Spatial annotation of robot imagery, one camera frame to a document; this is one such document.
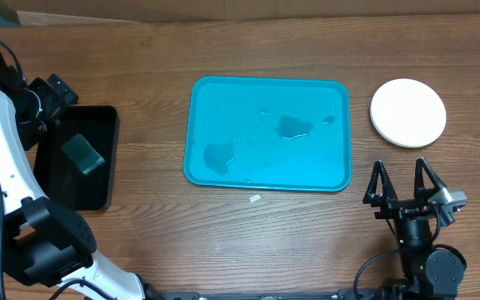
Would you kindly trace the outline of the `yellow-green plate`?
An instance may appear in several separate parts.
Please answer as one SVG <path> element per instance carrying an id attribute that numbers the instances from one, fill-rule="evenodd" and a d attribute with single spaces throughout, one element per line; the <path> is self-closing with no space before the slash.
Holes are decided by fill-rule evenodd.
<path id="1" fill-rule="evenodd" d="M 432 143 L 436 136 L 426 127 L 408 120 L 391 119 L 387 116 L 371 116 L 377 132 L 390 143 L 404 148 L 420 148 Z"/>

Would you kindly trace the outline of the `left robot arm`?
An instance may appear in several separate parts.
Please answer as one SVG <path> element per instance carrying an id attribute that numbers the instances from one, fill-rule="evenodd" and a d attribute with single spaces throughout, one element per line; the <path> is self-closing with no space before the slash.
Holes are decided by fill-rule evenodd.
<path id="1" fill-rule="evenodd" d="M 4 277 L 56 293 L 73 289 L 87 299 L 156 299 L 139 275 L 103 256 L 85 219 L 41 189 L 26 152 L 48 126 L 78 102 L 58 76 L 28 82 L 8 64 L 0 41 L 0 286 Z"/>

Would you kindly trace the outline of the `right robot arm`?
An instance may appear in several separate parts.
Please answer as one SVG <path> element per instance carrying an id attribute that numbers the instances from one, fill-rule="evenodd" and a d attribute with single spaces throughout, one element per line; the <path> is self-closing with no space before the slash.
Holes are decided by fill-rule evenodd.
<path id="1" fill-rule="evenodd" d="M 468 196 L 460 187 L 448 187 L 425 158 L 416 160 L 413 198 L 400 201 L 388 172 L 374 163 L 363 203 L 379 210 L 376 219 L 387 222 L 397 248 L 366 261 L 353 281 L 356 299 L 454 299 L 468 267 L 455 247 L 436 244 L 442 228 L 455 222 L 454 214 L 466 206 Z M 402 277 L 387 279 L 372 295 L 358 290 L 358 282 L 372 263 L 398 255 Z"/>

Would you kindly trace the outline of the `green scrubbing sponge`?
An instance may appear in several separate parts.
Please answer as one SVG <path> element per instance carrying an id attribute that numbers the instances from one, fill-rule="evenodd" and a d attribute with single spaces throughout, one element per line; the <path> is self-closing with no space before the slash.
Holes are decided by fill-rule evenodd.
<path id="1" fill-rule="evenodd" d="M 89 175 L 105 162 L 105 159 L 80 133 L 65 142 L 61 149 L 64 155 L 76 166 L 78 171 L 85 176 Z"/>

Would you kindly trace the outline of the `white pink plate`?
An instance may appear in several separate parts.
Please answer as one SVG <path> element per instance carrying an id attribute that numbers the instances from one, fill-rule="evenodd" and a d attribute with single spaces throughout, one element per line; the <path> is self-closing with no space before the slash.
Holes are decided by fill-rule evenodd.
<path id="1" fill-rule="evenodd" d="M 440 96 L 427 84 L 410 78 L 384 83 L 372 96 L 371 116 L 417 123 L 434 133 L 436 139 L 431 143 L 443 134 L 447 124 L 447 111 Z"/>

